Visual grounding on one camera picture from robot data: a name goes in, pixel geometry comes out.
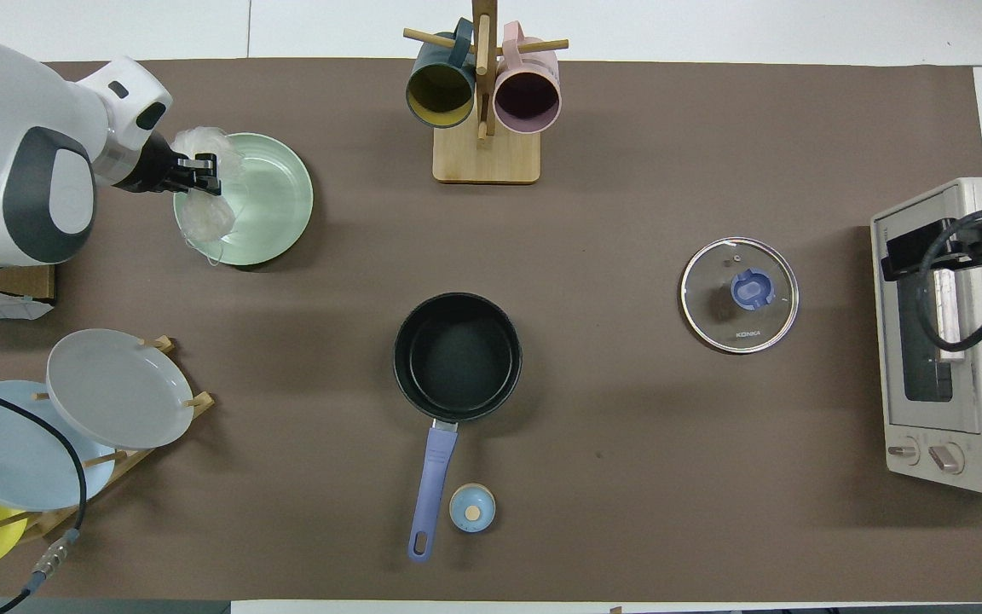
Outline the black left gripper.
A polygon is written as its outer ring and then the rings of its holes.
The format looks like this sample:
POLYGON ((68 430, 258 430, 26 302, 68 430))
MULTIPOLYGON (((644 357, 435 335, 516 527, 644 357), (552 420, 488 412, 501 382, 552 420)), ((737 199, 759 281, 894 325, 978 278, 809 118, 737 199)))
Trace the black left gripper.
POLYGON ((211 197, 221 197, 221 179, 198 175, 216 172, 217 156, 214 153, 199 153, 194 157, 187 157, 172 150, 160 133, 152 132, 140 151, 136 166, 121 180, 120 187, 136 194, 198 191, 211 197))

